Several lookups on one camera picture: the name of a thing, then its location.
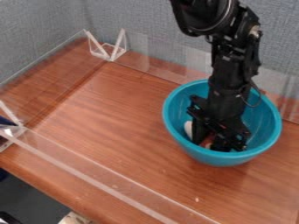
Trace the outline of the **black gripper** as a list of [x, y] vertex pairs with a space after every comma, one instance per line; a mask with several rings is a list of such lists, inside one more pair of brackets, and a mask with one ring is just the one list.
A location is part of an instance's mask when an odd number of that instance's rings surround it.
[[232, 152], [248, 149], [248, 140], [252, 135], [241, 115], [227, 115], [213, 109], [210, 101], [193, 94], [187, 114], [191, 116], [191, 140], [202, 144], [209, 135], [214, 135], [210, 149]]

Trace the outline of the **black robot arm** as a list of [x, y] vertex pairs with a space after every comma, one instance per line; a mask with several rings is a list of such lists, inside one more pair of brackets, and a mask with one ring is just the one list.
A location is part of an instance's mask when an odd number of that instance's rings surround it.
[[182, 33], [203, 36], [211, 44], [209, 96], [191, 95], [187, 108], [191, 141], [202, 144], [207, 136], [214, 136], [214, 151], [245, 151], [252, 132], [242, 116], [250, 92], [258, 90], [253, 77], [261, 67], [260, 17], [240, 0], [170, 1]]

